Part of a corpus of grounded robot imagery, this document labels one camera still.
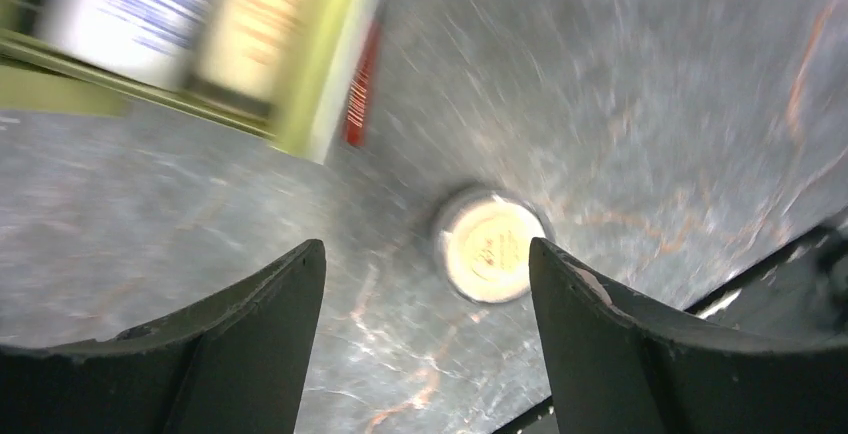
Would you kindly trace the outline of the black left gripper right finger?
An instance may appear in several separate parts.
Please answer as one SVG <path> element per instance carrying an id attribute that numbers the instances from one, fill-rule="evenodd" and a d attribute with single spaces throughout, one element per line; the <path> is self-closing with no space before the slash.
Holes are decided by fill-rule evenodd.
<path id="1" fill-rule="evenodd" d="M 564 433 L 843 433 L 847 347 L 725 327 L 645 296 L 548 240 L 531 294 Z"/>

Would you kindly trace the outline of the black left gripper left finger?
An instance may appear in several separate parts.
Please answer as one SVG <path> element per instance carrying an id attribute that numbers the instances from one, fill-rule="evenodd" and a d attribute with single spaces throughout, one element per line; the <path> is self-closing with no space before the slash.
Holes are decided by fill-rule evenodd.
<path id="1" fill-rule="evenodd" d="M 326 279 L 310 239 L 117 336 L 1 348 L 5 433 L 290 433 Z"/>

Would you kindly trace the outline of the small round cream jar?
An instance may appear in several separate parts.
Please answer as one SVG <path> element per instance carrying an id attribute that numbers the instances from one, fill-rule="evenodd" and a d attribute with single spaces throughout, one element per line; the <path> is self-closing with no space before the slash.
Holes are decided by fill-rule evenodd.
<path id="1" fill-rule="evenodd" d="M 437 267 L 463 298 L 503 304 L 530 291 L 529 248 L 554 240 L 547 216 L 514 193 L 471 184 L 449 196 L 432 221 Z"/>

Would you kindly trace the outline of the green drawer cabinet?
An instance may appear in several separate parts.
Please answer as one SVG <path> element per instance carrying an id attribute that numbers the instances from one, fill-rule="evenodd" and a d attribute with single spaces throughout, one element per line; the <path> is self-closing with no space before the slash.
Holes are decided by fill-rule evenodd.
<path id="1" fill-rule="evenodd" d="M 344 124 L 350 85 L 382 0 L 301 0 L 268 101 L 200 80 L 195 74 L 204 34 L 195 39 L 188 73 L 160 89 L 95 67 L 37 38 L 46 0 L 1 0 L 1 106 L 5 110 L 116 116 L 131 98 L 265 138 L 294 157 L 323 163 Z"/>

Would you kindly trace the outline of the red black lip pencil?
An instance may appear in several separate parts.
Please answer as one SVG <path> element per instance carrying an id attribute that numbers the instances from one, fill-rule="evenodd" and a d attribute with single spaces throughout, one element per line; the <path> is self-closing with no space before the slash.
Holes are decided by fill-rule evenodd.
<path id="1" fill-rule="evenodd" d="M 368 31 L 346 105 L 343 137 L 352 146 L 362 146 L 365 138 L 366 116 L 370 104 L 370 85 L 378 55 L 381 21 L 375 18 Z"/>

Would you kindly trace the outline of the white lotion tube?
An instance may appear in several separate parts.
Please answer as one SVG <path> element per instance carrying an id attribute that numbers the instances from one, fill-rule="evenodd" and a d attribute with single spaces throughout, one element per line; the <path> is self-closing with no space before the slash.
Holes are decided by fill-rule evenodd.
<path id="1" fill-rule="evenodd" d="M 37 38 L 61 53 L 160 89 L 178 88 L 213 0 L 46 0 Z"/>

